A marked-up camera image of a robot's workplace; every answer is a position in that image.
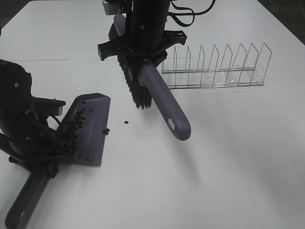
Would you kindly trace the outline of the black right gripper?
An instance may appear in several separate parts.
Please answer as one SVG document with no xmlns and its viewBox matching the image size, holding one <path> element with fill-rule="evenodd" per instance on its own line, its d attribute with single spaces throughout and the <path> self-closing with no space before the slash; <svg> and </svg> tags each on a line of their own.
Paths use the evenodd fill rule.
<svg viewBox="0 0 305 229">
<path fill-rule="evenodd" d="M 132 43 L 127 35 L 121 35 L 108 42 L 98 44 L 98 55 L 102 61 L 116 55 L 150 58 L 176 44 L 185 45 L 186 39 L 187 35 L 183 31 L 165 30 L 158 46 L 156 48 L 151 48 L 147 41 L 145 41 L 144 46 L 141 47 L 138 44 Z"/>
</svg>

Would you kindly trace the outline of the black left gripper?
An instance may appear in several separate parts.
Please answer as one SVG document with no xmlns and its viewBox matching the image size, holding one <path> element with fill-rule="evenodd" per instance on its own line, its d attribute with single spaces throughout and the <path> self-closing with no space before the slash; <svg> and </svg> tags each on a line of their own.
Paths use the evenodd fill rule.
<svg viewBox="0 0 305 229">
<path fill-rule="evenodd" d="M 9 155 L 9 161 L 26 170 L 35 169 L 54 178 L 59 164 L 71 159 L 77 152 L 79 135 L 75 128 L 54 130 L 48 124 L 1 124 L 0 148 Z"/>
</svg>

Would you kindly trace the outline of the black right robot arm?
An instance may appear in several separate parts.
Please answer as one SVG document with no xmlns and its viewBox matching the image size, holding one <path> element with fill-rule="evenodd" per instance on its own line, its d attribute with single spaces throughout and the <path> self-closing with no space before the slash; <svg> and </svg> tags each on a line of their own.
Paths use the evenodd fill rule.
<svg viewBox="0 0 305 229">
<path fill-rule="evenodd" d="M 152 58 L 175 44 L 184 45 L 183 31 L 167 31 L 168 0 L 104 0 L 106 15 L 112 15 L 118 37 L 98 45 L 103 61 L 123 55 Z"/>
</svg>

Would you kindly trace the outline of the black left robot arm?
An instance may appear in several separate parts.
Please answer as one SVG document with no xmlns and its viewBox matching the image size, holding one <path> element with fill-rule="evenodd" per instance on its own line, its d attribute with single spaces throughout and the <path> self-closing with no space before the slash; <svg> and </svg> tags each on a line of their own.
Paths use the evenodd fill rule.
<svg viewBox="0 0 305 229">
<path fill-rule="evenodd" d="M 54 178 L 59 157 L 72 156 L 76 151 L 47 122 L 48 117 L 58 120 L 66 102 L 34 97 L 31 86 L 31 74 L 21 65 L 1 60 L 0 148 L 11 163 L 30 172 L 39 168 Z"/>
</svg>

